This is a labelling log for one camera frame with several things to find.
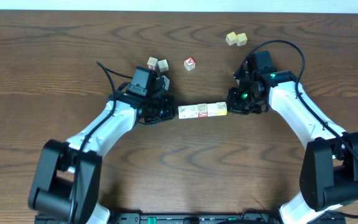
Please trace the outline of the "plain wooden block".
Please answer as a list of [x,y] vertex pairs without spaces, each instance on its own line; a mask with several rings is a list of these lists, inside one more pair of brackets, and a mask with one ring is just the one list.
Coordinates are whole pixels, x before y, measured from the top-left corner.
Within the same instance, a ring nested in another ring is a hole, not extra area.
[[178,107],[178,117],[180,119],[187,119],[190,114],[190,107],[189,106],[179,106]]

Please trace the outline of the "wooden block blue X top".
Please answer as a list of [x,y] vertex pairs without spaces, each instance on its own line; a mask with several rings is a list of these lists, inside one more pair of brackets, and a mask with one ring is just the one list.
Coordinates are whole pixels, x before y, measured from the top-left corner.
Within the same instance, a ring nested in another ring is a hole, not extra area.
[[217,107],[217,115],[218,116],[227,115],[227,104],[225,102],[216,103],[216,107]]

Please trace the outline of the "wooden block number 8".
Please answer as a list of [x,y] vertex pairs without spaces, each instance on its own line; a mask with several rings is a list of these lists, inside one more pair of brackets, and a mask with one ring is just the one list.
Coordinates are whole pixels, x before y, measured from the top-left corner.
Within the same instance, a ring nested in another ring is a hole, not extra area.
[[216,103],[207,104],[208,117],[218,115],[218,107]]

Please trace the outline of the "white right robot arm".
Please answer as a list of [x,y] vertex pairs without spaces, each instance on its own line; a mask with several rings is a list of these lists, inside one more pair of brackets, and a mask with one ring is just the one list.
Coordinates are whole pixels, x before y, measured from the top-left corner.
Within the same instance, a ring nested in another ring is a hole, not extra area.
[[281,223],[313,223],[324,217],[358,219],[358,133],[332,122],[290,71],[236,72],[229,111],[276,111],[294,131],[305,156],[300,192],[278,209]]

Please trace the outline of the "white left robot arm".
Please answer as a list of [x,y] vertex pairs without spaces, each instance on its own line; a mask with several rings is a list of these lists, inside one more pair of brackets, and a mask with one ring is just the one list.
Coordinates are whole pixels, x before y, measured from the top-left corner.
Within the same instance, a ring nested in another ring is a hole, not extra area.
[[155,125],[173,119],[176,112],[171,95],[110,95],[105,109],[80,133],[64,142],[45,143],[29,207],[63,223],[107,223],[111,212],[98,203],[103,158],[139,120]]

